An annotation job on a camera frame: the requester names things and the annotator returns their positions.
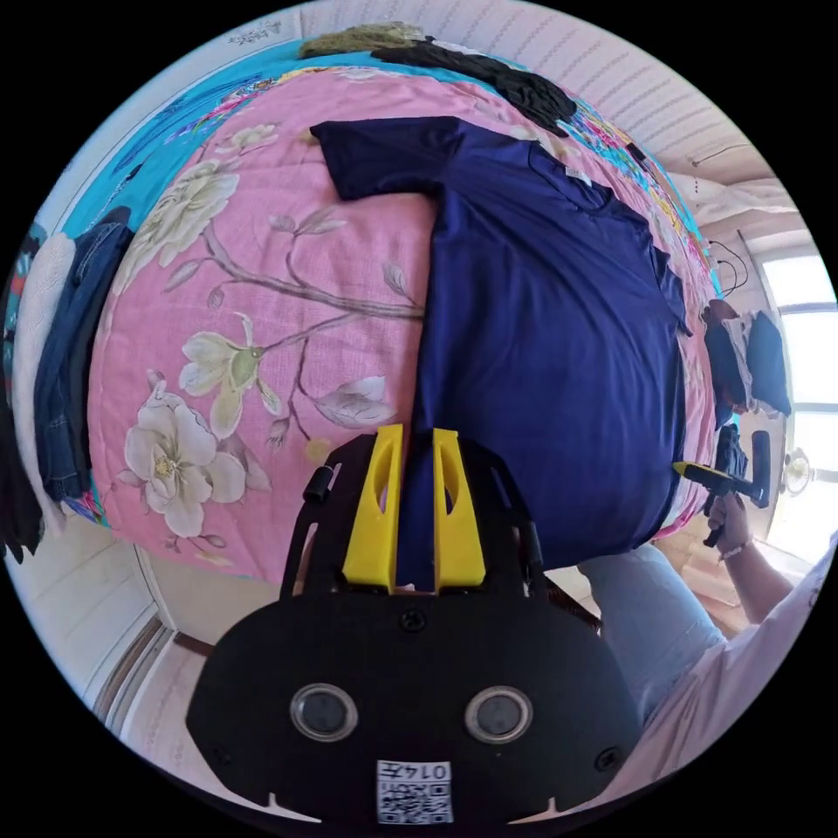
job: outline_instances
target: pink floral bedspread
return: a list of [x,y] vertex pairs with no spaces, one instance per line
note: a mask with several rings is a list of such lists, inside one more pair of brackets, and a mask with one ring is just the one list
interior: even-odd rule
[[[698,316],[714,292],[660,197],[479,86],[330,68],[231,117],[168,187],[114,279],[88,418],[96,484],[122,538],[279,582],[314,465],[360,432],[409,423],[435,208],[419,195],[341,203],[308,128],[430,115],[539,139],[649,219],[697,336],[682,342],[685,456],[710,462]],[[683,488],[675,527],[704,500]]]

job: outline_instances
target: light blue pants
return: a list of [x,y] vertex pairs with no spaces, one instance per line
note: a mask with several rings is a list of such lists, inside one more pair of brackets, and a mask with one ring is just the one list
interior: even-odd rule
[[647,724],[681,676],[725,637],[651,544],[584,561],[579,570],[600,607],[602,639]]

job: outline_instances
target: navy blue t-shirt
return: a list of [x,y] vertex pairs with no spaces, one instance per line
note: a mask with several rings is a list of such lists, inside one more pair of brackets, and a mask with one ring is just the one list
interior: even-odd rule
[[[413,431],[453,429],[506,461],[547,568],[647,541],[677,486],[686,325],[645,219],[537,142],[454,117],[312,133],[343,200],[438,201]],[[414,440],[398,580],[420,589],[433,587],[432,486],[429,441]]]

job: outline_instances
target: window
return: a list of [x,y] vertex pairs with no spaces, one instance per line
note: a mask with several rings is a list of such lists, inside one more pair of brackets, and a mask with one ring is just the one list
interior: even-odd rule
[[834,303],[835,292],[820,256],[798,256],[764,262],[768,284],[779,306],[806,303]]
[[796,402],[838,404],[838,312],[803,312],[781,317]]
[[813,564],[838,530],[838,303],[817,253],[780,253],[760,267],[786,348],[792,402],[786,451],[801,449],[811,468],[821,470],[821,479],[810,478],[799,495],[780,495],[767,540]]

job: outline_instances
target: qr code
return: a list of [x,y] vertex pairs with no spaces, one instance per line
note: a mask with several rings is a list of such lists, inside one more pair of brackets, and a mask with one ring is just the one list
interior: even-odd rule
[[453,823],[449,762],[378,762],[378,822]]

